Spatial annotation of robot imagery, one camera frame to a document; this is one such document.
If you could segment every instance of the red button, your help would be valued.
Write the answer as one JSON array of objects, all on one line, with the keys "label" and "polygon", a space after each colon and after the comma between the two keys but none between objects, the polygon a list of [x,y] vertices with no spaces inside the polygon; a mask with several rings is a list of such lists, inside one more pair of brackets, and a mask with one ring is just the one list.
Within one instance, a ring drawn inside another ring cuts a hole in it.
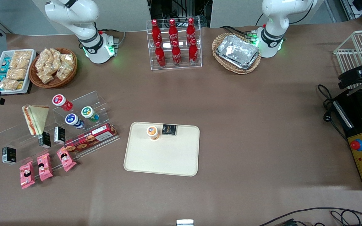
[{"label": "red button", "polygon": [[358,150],[361,148],[361,144],[356,141],[356,140],[353,140],[352,142],[350,142],[350,146],[352,147],[352,149],[354,150]]}]

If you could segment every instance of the white tray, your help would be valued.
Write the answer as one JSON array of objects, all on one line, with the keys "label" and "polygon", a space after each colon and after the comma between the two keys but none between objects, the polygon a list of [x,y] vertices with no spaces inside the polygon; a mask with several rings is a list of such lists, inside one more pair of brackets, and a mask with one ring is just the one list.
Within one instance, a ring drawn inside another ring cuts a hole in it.
[{"label": "white tray", "polygon": [[[20,50],[20,51],[31,51],[31,57],[30,57],[30,61],[29,61],[29,66],[27,66],[27,71],[26,71],[26,76],[25,76],[25,80],[23,81],[23,86],[21,89],[17,89],[17,90],[0,90],[1,94],[17,94],[17,93],[26,93],[27,89],[29,88],[29,69],[30,69],[30,65],[33,62],[33,60],[36,58],[36,50],[31,50],[31,49],[25,49],[25,50]],[[13,56],[13,52],[15,52],[16,50],[7,50],[7,51],[3,51],[3,53],[1,54],[1,58],[0,58],[0,69],[1,69],[1,65],[3,64],[3,60],[6,56],[12,57]]]},{"label": "white tray", "polygon": [[177,125],[176,135],[152,140],[146,134],[149,126],[161,130],[163,124],[134,122],[129,132],[124,168],[127,171],[195,176],[198,172],[199,128]]}]

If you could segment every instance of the white robotic arm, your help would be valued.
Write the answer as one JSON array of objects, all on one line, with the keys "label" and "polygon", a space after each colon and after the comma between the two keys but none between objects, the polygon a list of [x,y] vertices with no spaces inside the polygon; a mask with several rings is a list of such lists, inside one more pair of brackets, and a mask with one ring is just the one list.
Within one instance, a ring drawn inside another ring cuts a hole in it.
[{"label": "white robotic arm", "polygon": [[57,22],[78,37],[93,63],[104,63],[115,55],[113,37],[99,34],[94,23],[99,7],[92,0],[51,0],[45,10],[50,20]]},{"label": "white robotic arm", "polygon": [[257,30],[261,56],[268,58],[276,55],[290,23],[287,15],[308,11],[316,2],[317,0],[263,0],[262,11],[268,21],[264,28]]}]

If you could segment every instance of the coca-cola bottle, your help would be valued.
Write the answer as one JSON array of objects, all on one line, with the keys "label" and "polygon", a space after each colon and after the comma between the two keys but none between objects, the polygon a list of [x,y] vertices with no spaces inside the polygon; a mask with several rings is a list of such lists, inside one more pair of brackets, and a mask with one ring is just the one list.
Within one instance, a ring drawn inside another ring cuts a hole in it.
[{"label": "coca-cola bottle", "polygon": [[194,27],[194,19],[188,19],[188,27],[187,27],[187,46],[190,45],[191,40],[195,39],[195,27]]},{"label": "coca-cola bottle", "polygon": [[168,30],[168,35],[170,36],[171,46],[173,46],[175,41],[177,41],[177,46],[178,46],[178,30],[175,27],[174,19],[170,19],[170,29]]},{"label": "coca-cola bottle", "polygon": [[166,66],[166,59],[164,57],[164,51],[161,48],[161,44],[159,42],[156,42],[155,46],[156,46],[155,55],[156,55],[158,67],[163,68]]},{"label": "coca-cola bottle", "polygon": [[153,42],[156,44],[157,42],[162,43],[161,40],[161,31],[160,28],[157,26],[157,20],[153,19],[152,20],[152,37],[153,37]]},{"label": "coca-cola bottle", "polygon": [[181,50],[180,47],[178,47],[178,40],[174,40],[171,43],[173,45],[171,52],[173,54],[174,66],[179,67],[181,66]]},{"label": "coca-cola bottle", "polygon": [[191,40],[189,46],[189,64],[196,65],[198,62],[198,47],[196,47],[196,39]]}]

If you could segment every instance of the brown table cover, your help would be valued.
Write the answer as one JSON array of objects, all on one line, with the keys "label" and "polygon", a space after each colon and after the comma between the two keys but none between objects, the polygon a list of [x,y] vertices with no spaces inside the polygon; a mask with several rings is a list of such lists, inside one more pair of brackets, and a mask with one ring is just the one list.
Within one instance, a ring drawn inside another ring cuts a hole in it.
[{"label": "brown table cover", "polygon": [[[101,65],[86,58],[74,35],[8,35],[10,50],[69,48],[79,67],[61,89],[33,87],[29,95],[5,97],[0,132],[24,121],[24,104],[51,105],[55,94],[71,100],[96,90],[121,139],[27,189],[20,188],[18,167],[1,163],[0,150],[0,226],[158,226],[176,219],[194,219],[197,226],[259,225],[308,207],[362,211],[355,163],[345,141],[322,120],[324,98],[316,91],[322,83],[333,95],[340,92],[332,51],[355,30],[362,30],[362,19],[290,26],[277,55],[247,75],[213,58],[211,43],[223,29],[203,29],[202,68],[162,71],[150,69],[146,32],[128,33],[118,56]],[[199,127],[197,175],[127,172],[123,161],[135,121]],[[292,218],[333,223],[325,210]]]}]

